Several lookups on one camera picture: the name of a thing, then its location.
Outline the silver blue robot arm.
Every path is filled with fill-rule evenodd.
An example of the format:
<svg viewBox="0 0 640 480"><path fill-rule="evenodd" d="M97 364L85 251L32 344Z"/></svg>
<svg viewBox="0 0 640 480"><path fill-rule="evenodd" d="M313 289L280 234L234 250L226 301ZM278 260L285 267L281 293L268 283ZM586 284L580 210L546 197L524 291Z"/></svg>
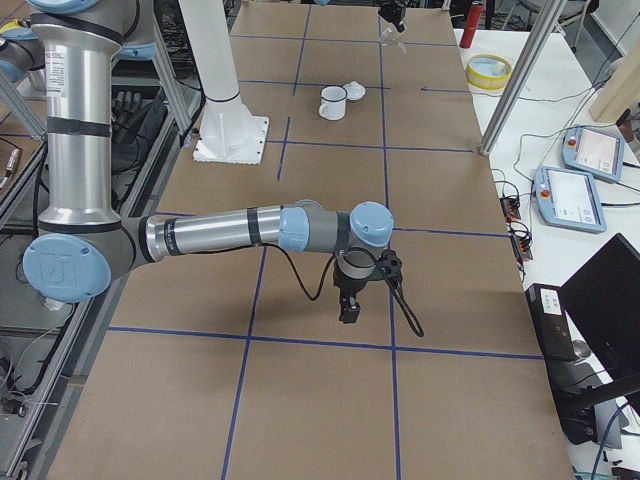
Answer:
<svg viewBox="0 0 640 480"><path fill-rule="evenodd" d="M274 245L329 253L340 320L353 323L356 296L386 279L391 212L364 202L349 212L314 201L210 216L122 218L111 196L112 62L126 47L153 44L149 1L35 1L31 27L44 47L49 204L23 256L30 285L78 303L135 268L168 256Z"/></svg>

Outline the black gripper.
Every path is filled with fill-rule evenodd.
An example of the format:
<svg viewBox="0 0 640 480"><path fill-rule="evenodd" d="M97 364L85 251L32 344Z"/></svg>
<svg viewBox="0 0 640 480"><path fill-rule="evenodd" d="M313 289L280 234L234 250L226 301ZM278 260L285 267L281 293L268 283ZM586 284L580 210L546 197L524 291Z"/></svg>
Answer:
<svg viewBox="0 0 640 480"><path fill-rule="evenodd" d="M353 263L347 257L339 257L333 271L333 283L340 292L339 320L342 323L356 322L361 311L357 294L368 282L382 280L382 275L371 260Z"/></svg>
<svg viewBox="0 0 640 480"><path fill-rule="evenodd" d="M384 20L403 20L405 13L405 0L380 0L378 2L378 14Z"/></svg>

